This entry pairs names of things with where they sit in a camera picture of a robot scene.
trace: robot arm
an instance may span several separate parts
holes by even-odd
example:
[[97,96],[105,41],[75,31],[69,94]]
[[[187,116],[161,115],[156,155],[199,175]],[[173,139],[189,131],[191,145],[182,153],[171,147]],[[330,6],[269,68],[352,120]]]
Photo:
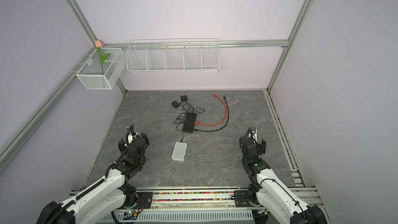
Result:
[[248,200],[253,206],[264,206],[281,224],[326,224],[319,207],[310,207],[293,194],[271,167],[259,158],[266,151],[266,142],[262,139],[261,144],[258,144],[256,140],[257,131],[254,127],[250,127],[246,135],[240,138],[242,166],[252,183],[247,192],[238,197]]
[[106,170],[105,175],[79,194],[43,208],[37,224],[94,224],[106,213],[121,206],[134,207],[136,188],[127,181],[139,172],[146,162],[148,137],[134,127],[127,128],[126,141],[118,143],[121,156]]

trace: marble floor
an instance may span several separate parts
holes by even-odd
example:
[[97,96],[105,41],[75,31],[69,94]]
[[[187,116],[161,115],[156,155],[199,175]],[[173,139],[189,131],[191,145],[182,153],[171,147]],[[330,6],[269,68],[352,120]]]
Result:
[[[262,158],[286,186],[294,187],[295,183],[262,90],[128,91],[101,147],[86,186],[102,177],[105,169],[119,157],[117,142],[125,136],[126,127],[134,124],[137,132],[148,135],[150,145],[145,153],[147,162],[142,171],[129,181],[131,185],[247,187],[250,180],[241,165],[240,149],[231,157],[216,162],[188,158],[179,162],[171,158],[175,142],[182,138],[181,132],[176,130],[177,125],[173,124],[182,112],[181,107],[176,109],[172,107],[171,102],[179,102],[181,95],[187,95],[193,107],[206,110],[197,115],[196,121],[218,123],[224,117],[225,107],[213,93],[220,98],[225,95],[230,110],[229,122],[225,128],[216,132],[184,132],[183,142],[187,143],[187,147],[206,154],[221,155],[239,142],[239,137],[245,135],[248,127],[257,127],[257,138],[264,138],[267,142],[267,150]],[[197,124],[195,128],[216,129]],[[208,159],[190,151],[187,151],[186,155]]]

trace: lavender wall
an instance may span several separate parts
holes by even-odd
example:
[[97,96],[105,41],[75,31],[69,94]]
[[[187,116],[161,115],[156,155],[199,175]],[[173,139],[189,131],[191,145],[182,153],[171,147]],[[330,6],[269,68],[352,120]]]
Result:
[[[2,148],[90,44],[62,0],[0,0],[0,9]],[[120,98],[76,80],[0,175],[0,222],[36,223],[47,203],[79,189]]]
[[396,0],[316,0],[272,95],[332,223],[396,223]]
[[[130,39],[287,39],[304,0],[77,0],[105,43]],[[219,73],[130,74],[128,90],[265,88],[281,48],[220,49]]]

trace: metal bracket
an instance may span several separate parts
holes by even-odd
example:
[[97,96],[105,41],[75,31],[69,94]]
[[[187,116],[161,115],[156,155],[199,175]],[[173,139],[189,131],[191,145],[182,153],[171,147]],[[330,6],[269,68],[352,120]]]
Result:
[[247,190],[235,190],[234,196],[236,207],[251,207]]
[[153,192],[137,192],[137,195],[138,195],[137,205],[135,205],[133,208],[141,209],[143,204],[144,204],[144,209],[150,208],[152,204]]

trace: wall-mounted wire shelf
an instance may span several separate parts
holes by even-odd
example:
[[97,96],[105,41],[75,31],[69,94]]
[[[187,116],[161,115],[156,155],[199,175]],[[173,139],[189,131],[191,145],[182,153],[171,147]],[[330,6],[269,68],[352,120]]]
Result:
[[127,70],[147,72],[218,72],[217,39],[131,40],[126,51]]
[[102,64],[103,72],[100,57],[95,51],[76,74],[87,89],[112,89],[126,66],[126,59],[121,48],[104,47],[101,48],[101,52],[102,54],[111,53]]

